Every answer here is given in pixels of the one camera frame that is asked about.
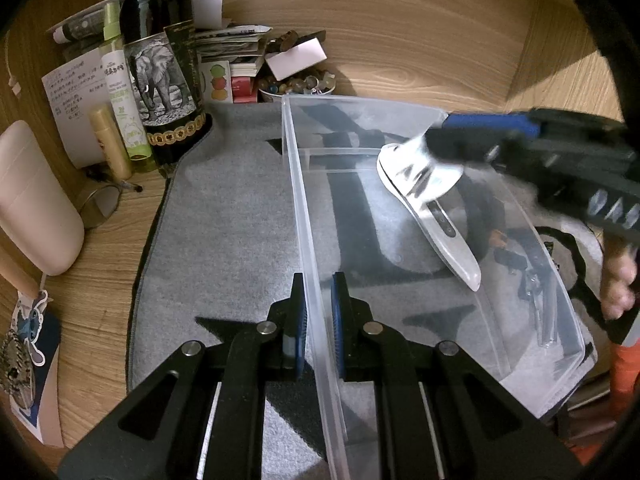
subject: finger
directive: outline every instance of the finger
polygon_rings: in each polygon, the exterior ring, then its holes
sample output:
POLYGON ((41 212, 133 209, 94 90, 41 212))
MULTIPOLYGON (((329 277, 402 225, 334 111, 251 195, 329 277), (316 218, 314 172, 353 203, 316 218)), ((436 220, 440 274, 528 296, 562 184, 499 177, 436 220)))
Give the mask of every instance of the finger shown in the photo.
POLYGON ((617 319, 631 309, 636 295, 623 282, 611 281, 602 289, 600 307, 605 319, 617 319))
POLYGON ((626 286, 626 283, 619 280, 610 280, 603 292, 603 301, 616 304, 624 310, 630 309, 636 301, 636 295, 626 286))
POLYGON ((613 279, 621 280, 627 285, 633 283, 638 273, 636 261, 628 253, 616 257, 607 255, 604 261, 604 268, 613 279))
POLYGON ((602 310, 602 315, 604 316, 604 319, 607 321, 618 319, 620 316, 622 316, 625 313, 625 311, 622 310, 620 307, 618 307, 613 303, 609 303, 608 301, 601 302, 600 308, 602 310))

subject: gold coin pattern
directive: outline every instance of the gold coin pattern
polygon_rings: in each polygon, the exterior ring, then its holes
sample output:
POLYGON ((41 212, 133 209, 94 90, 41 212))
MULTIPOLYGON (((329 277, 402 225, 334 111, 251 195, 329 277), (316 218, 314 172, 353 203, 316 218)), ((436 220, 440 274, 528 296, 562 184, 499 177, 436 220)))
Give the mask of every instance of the gold coin pattern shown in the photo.
POLYGON ((174 142, 179 142, 187 137, 191 137, 195 132, 203 127, 204 122, 205 115, 200 114, 194 121, 189 121, 184 126, 178 126, 175 131, 168 130, 161 134, 146 134, 146 140, 148 140, 149 144, 152 146, 171 145, 174 142))

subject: bottle cap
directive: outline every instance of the bottle cap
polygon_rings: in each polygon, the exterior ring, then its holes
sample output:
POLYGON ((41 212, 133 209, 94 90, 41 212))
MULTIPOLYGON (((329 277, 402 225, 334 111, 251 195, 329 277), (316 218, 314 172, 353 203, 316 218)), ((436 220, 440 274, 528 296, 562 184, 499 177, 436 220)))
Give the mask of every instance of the bottle cap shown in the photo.
POLYGON ((120 35, 120 3, 109 2, 104 6, 104 40, 120 35))
POLYGON ((89 111, 89 122, 94 132, 113 129, 118 131, 118 127, 111 117, 111 107, 108 104, 101 104, 92 108, 89 111))

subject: metal gear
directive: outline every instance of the metal gear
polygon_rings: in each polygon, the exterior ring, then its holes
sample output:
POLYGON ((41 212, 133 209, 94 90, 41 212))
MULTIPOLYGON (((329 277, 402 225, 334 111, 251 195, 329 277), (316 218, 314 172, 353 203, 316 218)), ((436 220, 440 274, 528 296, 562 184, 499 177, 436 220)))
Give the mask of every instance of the metal gear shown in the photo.
POLYGON ((0 386, 22 409, 33 406, 35 373, 26 344, 9 329, 0 345, 0 386))

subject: metal screw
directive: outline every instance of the metal screw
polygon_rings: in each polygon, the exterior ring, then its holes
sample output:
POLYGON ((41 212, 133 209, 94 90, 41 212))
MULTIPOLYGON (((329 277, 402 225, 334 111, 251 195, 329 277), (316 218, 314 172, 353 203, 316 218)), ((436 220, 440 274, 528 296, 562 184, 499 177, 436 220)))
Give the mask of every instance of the metal screw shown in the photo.
POLYGON ((382 325, 377 321, 367 321, 362 326, 362 329, 364 330, 365 333, 369 335, 378 335, 383 331, 382 325))
POLYGON ((438 345, 438 350, 440 350, 441 354, 453 356, 458 353, 460 347, 456 345, 453 341, 443 341, 438 345))
POLYGON ((273 334, 278 329, 278 326, 273 321, 261 321, 255 329, 262 335, 269 335, 273 334))
POLYGON ((494 147, 492 147, 489 152, 484 156, 484 160, 486 162, 493 162, 498 155, 500 155, 500 146, 498 144, 496 144, 494 147))
POLYGON ((202 345, 198 341, 187 341, 182 345, 182 353, 188 357, 199 354, 202 349, 202 345))

